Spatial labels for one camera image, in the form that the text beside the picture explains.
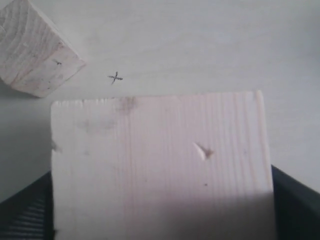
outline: white table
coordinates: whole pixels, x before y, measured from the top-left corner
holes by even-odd
[[[53,101],[255,89],[272,163],[320,192],[319,0],[32,2],[87,66],[44,99],[0,85],[0,202],[50,169]]]

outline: wood grain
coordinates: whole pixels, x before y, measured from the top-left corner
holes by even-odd
[[[84,64],[28,0],[14,0],[0,11],[0,77],[11,88],[45,97]]]
[[[56,239],[275,239],[260,92],[55,102],[51,127]]]

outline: wooden block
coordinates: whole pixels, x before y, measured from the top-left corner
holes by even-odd
[[[85,65],[54,24],[28,0],[0,11],[0,78],[46,97]]]
[[[260,92],[56,102],[56,239],[275,239]]]

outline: wooden cube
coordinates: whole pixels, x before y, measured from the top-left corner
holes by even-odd
[[[0,10],[0,78],[12,89],[43,98],[84,65],[28,0],[14,0]]]

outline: pine board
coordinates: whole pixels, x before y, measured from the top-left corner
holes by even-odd
[[[56,239],[275,239],[260,92],[55,102],[51,127]]]

